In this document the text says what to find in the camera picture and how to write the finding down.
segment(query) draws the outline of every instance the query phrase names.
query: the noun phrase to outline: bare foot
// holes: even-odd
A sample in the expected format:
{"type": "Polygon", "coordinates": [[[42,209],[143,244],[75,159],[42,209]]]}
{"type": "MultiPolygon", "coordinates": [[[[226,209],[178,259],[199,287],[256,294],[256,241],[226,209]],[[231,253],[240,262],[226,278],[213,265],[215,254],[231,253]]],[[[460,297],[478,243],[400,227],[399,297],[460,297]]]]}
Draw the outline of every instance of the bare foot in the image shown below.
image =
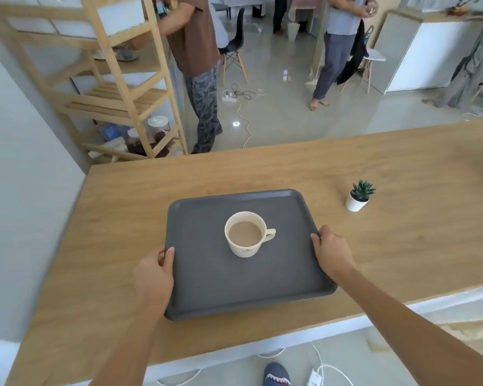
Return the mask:
{"type": "Polygon", "coordinates": [[[427,104],[427,105],[431,105],[431,106],[435,106],[435,100],[433,99],[422,99],[421,100],[424,104],[427,104]]]}
{"type": "Polygon", "coordinates": [[[314,110],[317,109],[317,107],[318,107],[318,100],[317,99],[313,99],[311,101],[311,103],[309,103],[309,109],[312,110],[312,111],[314,111],[314,110]]]}
{"type": "Polygon", "coordinates": [[[327,101],[327,99],[326,99],[326,98],[320,99],[318,102],[319,102],[320,104],[322,104],[322,105],[326,106],[326,107],[329,107],[329,106],[330,106],[330,104],[329,104],[329,102],[327,101]]]}

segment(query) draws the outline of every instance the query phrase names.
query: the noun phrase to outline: white lid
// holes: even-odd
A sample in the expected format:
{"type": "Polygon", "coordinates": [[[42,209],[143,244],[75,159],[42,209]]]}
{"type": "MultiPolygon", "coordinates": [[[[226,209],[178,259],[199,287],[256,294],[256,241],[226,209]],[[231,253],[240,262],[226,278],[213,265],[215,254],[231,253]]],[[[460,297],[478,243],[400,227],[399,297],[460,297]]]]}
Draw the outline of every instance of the white lid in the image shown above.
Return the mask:
{"type": "Polygon", "coordinates": [[[140,135],[138,134],[138,130],[136,130],[134,127],[127,130],[127,134],[131,138],[139,138],[140,137],[140,135]]]}
{"type": "Polygon", "coordinates": [[[168,118],[166,116],[153,116],[148,120],[148,125],[160,129],[168,124],[168,118]]]}

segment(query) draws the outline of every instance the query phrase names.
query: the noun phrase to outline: mug handle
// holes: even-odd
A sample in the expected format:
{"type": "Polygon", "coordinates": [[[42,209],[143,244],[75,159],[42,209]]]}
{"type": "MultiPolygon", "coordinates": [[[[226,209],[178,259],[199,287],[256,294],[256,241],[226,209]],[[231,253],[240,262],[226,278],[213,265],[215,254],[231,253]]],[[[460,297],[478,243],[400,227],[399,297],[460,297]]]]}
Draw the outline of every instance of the mug handle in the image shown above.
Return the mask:
{"type": "Polygon", "coordinates": [[[271,240],[276,236],[276,229],[267,229],[267,233],[265,234],[265,239],[263,242],[271,240]]]}

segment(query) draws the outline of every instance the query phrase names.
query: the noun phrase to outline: brown shirt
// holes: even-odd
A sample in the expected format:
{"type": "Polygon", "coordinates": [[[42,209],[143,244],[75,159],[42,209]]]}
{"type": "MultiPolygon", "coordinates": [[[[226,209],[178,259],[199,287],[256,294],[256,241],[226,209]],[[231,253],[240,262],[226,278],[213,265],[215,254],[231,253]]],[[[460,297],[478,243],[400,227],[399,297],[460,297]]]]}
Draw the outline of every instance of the brown shirt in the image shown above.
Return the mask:
{"type": "Polygon", "coordinates": [[[167,36],[175,61],[185,77],[197,77],[219,61],[215,29],[207,0],[179,0],[193,5],[195,11],[179,31],[167,36]]]}

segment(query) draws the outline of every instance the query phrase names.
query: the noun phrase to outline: coffee cup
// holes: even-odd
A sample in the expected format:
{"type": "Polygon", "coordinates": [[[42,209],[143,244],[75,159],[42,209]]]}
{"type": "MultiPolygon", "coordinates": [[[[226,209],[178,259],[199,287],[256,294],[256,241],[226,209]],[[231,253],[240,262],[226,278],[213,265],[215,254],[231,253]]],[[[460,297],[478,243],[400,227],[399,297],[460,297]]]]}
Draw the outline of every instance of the coffee cup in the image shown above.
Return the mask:
{"type": "Polygon", "coordinates": [[[274,238],[276,230],[267,229],[265,221],[258,214],[241,211],[227,220],[224,234],[236,256],[251,257],[256,254],[263,242],[274,238]]]}

